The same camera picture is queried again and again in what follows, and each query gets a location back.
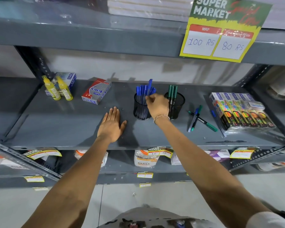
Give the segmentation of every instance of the glue bottle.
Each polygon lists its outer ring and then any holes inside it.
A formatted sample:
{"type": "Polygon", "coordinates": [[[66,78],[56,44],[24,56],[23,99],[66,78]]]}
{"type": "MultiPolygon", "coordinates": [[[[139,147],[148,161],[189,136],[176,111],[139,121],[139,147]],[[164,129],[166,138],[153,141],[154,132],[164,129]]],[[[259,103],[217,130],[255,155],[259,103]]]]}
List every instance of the glue bottle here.
{"type": "Polygon", "coordinates": [[[61,99],[61,96],[55,88],[54,84],[45,75],[43,75],[42,78],[46,89],[50,92],[53,99],[56,101],[61,99]]]}
{"type": "Polygon", "coordinates": [[[59,88],[61,89],[66,100],[71,101],[73,99],[73,96],[72,96],[67,84],[65,84],[65,82],[61,79],[60,76],[56,76],[56,79],[58,81],[59,88]]]}

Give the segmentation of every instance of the mesh pen holder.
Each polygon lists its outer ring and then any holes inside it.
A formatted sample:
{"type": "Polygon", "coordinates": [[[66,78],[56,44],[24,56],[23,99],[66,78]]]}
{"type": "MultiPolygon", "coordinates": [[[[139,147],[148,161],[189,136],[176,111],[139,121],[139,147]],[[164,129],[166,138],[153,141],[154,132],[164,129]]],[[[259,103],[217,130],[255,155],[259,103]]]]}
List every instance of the mesh pen holder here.
{"type": "Polygon", "coordinates": [[[142,98],[143,96],[137,96],[137,94],[134,95],[133,114],[139,120],[147,120],[151,118],[151,115],[149,113],[149,109],[148,109],[146,101],[142,98]]]}
{"type": "MultiPolygon", "coordinates": [[[[168,92],[165,93],[165,98],[168,98],[168,92]]],[[[170,117],[170,120],[177,119],[178,114],[184,104],[185,104],[185,97],[179,92],[177,92],[176,99],[175,99],[175,105],[171,106],[169,102],[169,115],[168,116],[170,117]]]]}

